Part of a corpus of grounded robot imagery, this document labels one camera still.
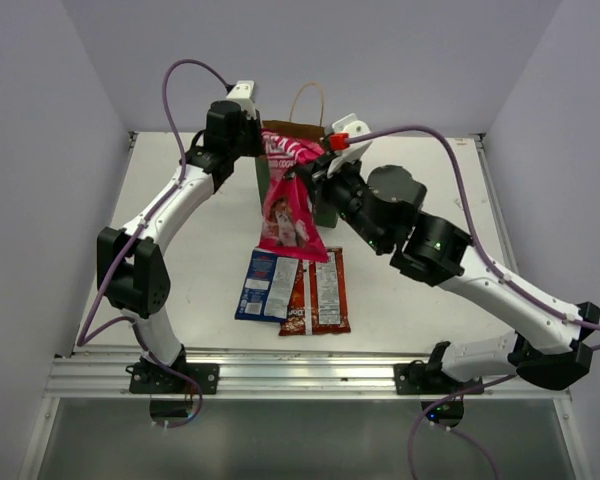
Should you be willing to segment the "green brown paper bag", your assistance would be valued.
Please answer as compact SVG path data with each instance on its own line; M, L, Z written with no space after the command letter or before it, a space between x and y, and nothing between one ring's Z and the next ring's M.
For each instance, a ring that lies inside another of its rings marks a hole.
M308 87L316 87L320 95L320 116L318 124L303 124L292 121L295 107L302 92ZM325 128L322 126L324 119L325 96L322 86L316 82L304 84L292 102L289 117L283 120L265 120L263 127L266 132L288 139L292 145L304 147L306 149L316 147L319 150L319 140L324 135ZM283 174L296 164L293 156L282 153L266 153L264 156L255 160L255 171L258 185L260 204L264 205L266 194L272 186L275 186ZM328 207L324 202L317 203L314 207L314 219L319 227L333 229L337 225L336 212Z

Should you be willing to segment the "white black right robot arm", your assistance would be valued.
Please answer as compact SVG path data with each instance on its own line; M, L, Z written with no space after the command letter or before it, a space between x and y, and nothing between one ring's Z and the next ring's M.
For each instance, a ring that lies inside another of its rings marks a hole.
M600 309L591 302L559 301L490 258L451 222L422 211L427 189L401 166L377 167L367 178L361 163L333 176L325 165L297 165L284 177L299 180L378 255L388 254L402 275L458 295L511 327L511 332L469 343L442 341L425 363L407 368L412 385L450 393L484 376L516 374L534 386L559 391L586 376L593 349L585 339Z

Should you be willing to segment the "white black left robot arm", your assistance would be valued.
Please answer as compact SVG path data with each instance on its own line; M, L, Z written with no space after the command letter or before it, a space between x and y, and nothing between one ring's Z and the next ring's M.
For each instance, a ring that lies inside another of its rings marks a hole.
M184 164L158 196L123 227L106 227L97 237L97 298L131 318L151 363L171 366L183 350L166 312L171 281L164 254L194 211L233 174L235 162L263 153L260 126L248 97L212 103L202 144L185 152Z

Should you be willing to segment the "pink Real chips bag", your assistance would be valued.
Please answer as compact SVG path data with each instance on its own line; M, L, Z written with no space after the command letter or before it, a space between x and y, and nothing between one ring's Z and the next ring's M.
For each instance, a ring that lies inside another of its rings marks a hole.
M262 206L259 247L276 255L324 262L327 249L317 230L313 203L303 180L292 169L313 164L324 150L317 143L262 132L269 186Z

